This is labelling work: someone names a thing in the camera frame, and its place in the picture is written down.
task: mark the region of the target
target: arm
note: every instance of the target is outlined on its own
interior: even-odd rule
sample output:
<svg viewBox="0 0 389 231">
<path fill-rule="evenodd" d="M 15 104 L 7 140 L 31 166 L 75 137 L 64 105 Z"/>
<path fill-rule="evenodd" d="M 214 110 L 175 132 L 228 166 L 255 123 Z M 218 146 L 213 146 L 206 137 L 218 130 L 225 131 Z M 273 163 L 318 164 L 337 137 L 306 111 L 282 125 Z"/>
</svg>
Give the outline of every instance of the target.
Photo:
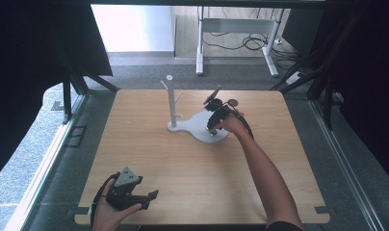
<svg viewBox="0 0 389 231">
<path fill-rule="evenodd" d="M 248 167 L 267 213 L 267 226 L 276 221 L 287 221 L 303 229 L 297 205 L 278 169 L 263 149 L 247 133 L 243 123 L 230 115 L 217 127 L 232 132 L 240 142 Z"/>
<path fill-rule="evenodd" d="M 95 218 L 93 222 L 93 231 L 114 231 L 117 230 L 120 223 L 128 216 L 139 211 L 142 207 L 141 204 L 133 205 L 123 211 L 118 211 L 114 209 L 108 202 L 105 200 L 105 196 L 108 194 L 111 186 L 114 184 L 115 180 L 112 179 L 105 186 L 102 196 L 99 198 L 99 201 L 96 205 Z"/>
</svg>

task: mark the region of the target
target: white base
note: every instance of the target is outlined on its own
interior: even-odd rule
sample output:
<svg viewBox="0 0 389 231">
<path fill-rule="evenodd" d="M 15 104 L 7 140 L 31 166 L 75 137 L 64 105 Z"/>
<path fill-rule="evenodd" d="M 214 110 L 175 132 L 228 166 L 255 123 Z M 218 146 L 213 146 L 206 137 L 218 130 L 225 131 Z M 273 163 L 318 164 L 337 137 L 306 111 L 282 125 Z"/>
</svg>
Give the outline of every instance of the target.
<svg viewBox="0 0 389 231">
<path fill-rule="evenodd" d="M 168 129 L 172 133 L 187 132 L 192 134 L 196 139 L 203 142 L 215 143 L 227 137 L 228 132 L 224 129 L 218 130 L 218 133 L 212 136 L 207 130 L 207 122 L 209 121 L 212 112 L 202 111 L 195 114 L 189 120 L 176 121 L 176 127 L 171 126 L 171 121 L 168 123 Z"/>
</svg>

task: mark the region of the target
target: wooden tabletop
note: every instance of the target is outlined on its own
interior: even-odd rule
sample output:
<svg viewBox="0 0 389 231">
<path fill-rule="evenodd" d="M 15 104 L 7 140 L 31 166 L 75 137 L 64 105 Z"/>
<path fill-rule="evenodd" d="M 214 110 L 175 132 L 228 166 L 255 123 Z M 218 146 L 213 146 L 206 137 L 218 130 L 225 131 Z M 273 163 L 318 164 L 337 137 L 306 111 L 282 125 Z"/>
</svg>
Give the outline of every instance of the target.
<svg viewBox="0 0 389 231">
<path fill-rule="evenodd" d="M 203 109 L 211 90 L 183 91 L 176 112 L 189 119 Z M 297 130 L 280 92 L 221 90 L 223 102 L 234 98 L 245 113 L 254 138 L 278 167 L 297 203 L 302 222 L 326 223 L 317 214 L 324 200 Z M 229 134 L 215 144 L 190 134 L 171 133 L 166 90 L 120 90 L 101 138 L 79 207 L 90 207 L 103 182 L 124 167 L 143 176 L 133 194 L 159 190 L 147 211 L 131 224 L 258 224 L 266 214 L 237 139 Z M 89 224 L 89 215 L 76 215 Z"/>
</svg>

